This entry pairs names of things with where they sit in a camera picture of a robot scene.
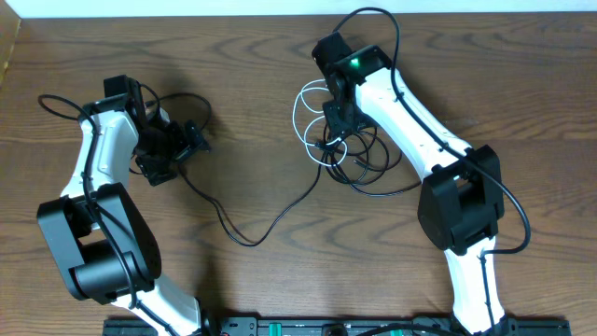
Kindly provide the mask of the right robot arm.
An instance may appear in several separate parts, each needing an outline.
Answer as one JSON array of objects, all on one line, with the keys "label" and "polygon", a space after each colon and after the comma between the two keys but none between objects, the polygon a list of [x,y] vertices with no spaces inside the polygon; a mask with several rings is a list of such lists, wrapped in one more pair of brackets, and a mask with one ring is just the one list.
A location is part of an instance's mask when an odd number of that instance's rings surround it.
[{"label": "right robot arm", "polygon": [[396,143],[421,180],[417,218],[448,262],[453,316],[470,335],[496,330],[505,316],[489,253],[505,213],[496,153],[445,128],[379,47],[352,50],[334,32],[317,42],[312,57],[332,94],[323,105],[330,137],[377,126]]}]

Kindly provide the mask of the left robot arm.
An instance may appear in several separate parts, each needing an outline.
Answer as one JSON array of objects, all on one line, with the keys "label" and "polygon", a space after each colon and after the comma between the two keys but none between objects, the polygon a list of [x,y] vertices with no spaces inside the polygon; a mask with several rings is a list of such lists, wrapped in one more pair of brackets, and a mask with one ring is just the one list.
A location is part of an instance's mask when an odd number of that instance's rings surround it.
[{"label": "left robot arm", "polygon": [[110,77],[103,99],[76,108],[76,166],[60,197],[39,205],[38,225],[74,298],[124,308],[159,335],[217,335],[200,301],[163,273],[157,240],[128,193],[133,163],[157,186],[210,147],[194,121],[178,125],[159,99],[146,103],[144,89]]}]

